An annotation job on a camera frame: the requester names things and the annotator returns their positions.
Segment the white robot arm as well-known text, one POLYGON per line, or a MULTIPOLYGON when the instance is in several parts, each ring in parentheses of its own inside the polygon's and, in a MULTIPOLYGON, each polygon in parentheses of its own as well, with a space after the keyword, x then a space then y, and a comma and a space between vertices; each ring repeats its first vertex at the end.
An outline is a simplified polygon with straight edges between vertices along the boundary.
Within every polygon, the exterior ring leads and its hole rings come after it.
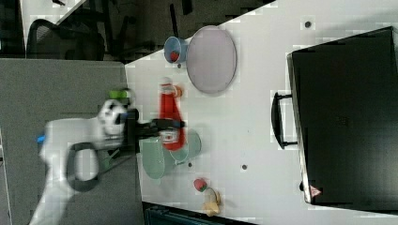
POLYGON ((39 156, 48 167, 45 188, 29 225, 59 225, 70 199, 100 182, 100 151, 133 146, 137 141, 178 131, 176 118, 138 122, 139 112, 116 99, 104 102, 93 118, 50 121, 38 138, 39 156))

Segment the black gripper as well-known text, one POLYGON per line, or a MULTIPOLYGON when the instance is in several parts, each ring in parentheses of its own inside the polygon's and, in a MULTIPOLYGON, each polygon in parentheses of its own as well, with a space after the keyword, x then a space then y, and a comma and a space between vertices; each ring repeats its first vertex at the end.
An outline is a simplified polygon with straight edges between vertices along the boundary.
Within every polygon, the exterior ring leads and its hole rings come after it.
MULTIPOLYGON (((146 138, 145 126, 139 122, 139 111, 137 109, 128 110, 127 119, 124 127, 124 145, 130 150, 137 150, 139 141, 146 138)), ((175 130, 185 127, 185 122, 174 119, 153 119, 146 132, 156 134, 161 131, 175 130)))

